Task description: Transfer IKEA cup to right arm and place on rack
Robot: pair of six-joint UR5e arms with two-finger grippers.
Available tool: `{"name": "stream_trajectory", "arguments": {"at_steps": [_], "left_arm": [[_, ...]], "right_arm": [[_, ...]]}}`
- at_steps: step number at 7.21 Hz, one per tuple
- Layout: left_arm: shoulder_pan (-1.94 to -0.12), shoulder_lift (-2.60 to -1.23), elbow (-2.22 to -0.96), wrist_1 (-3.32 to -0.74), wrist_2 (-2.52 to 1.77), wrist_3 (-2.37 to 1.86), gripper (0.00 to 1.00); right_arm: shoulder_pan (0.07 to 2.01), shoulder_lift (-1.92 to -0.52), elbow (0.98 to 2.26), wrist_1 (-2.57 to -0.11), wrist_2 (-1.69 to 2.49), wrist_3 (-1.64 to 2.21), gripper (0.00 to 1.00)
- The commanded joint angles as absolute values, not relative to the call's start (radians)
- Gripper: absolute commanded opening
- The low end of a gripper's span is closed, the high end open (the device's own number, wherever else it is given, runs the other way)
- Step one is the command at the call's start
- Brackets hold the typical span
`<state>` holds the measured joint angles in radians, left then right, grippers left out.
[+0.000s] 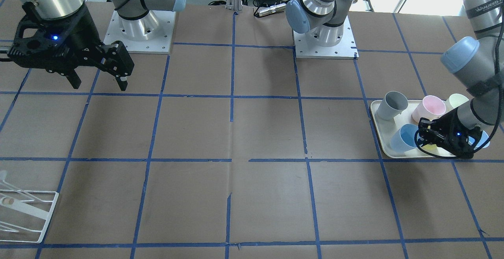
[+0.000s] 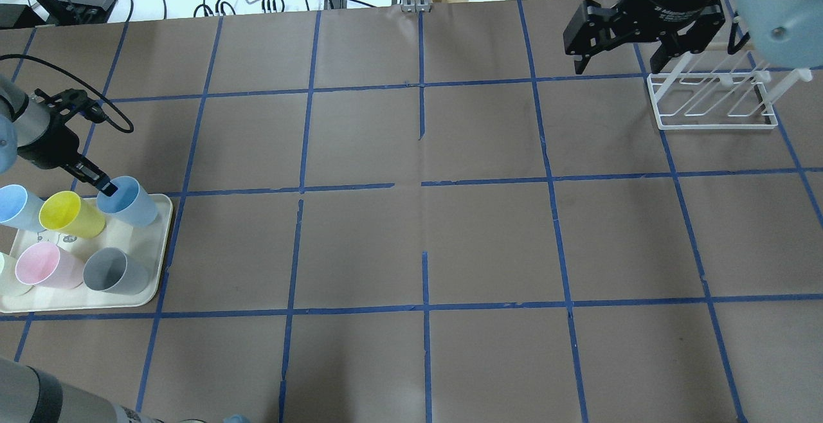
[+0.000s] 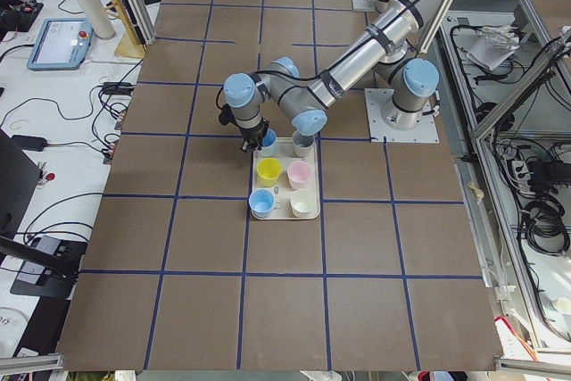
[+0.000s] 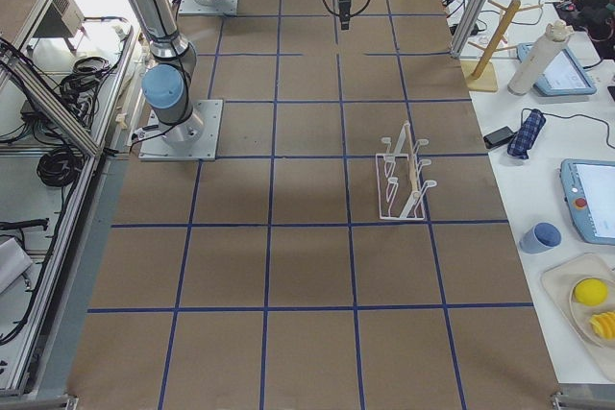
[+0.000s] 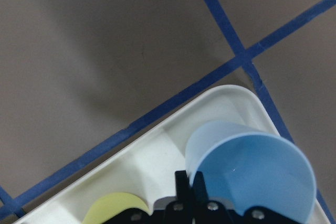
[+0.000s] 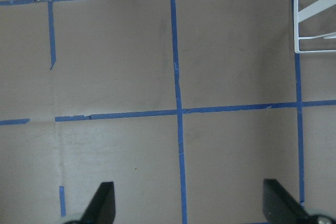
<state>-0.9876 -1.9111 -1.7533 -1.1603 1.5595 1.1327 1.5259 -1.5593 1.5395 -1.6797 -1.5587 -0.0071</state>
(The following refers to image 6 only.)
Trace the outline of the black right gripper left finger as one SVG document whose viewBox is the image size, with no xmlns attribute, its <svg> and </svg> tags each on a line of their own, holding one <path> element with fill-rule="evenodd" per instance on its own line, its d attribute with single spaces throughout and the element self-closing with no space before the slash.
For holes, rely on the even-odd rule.
<svg viewBox="0 0 336 224">
<path fill-rule="evenodd" d="M 79 218 L 70 218 L 63 223 L 113 224 L 116 217 L 114 182 L 102 182 Z"/>
</svg>

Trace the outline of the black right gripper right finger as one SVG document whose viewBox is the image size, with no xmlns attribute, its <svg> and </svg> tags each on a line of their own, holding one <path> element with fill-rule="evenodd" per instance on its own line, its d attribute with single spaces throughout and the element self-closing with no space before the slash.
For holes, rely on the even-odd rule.
<svg viewBox="0 0 336 224">
<path fill-rule="evenodd" d="M 263 181 L 263 214 L 271 224 L 335 223 L 322 214 L 309 214 L 276 179 Z"/>
</svg>

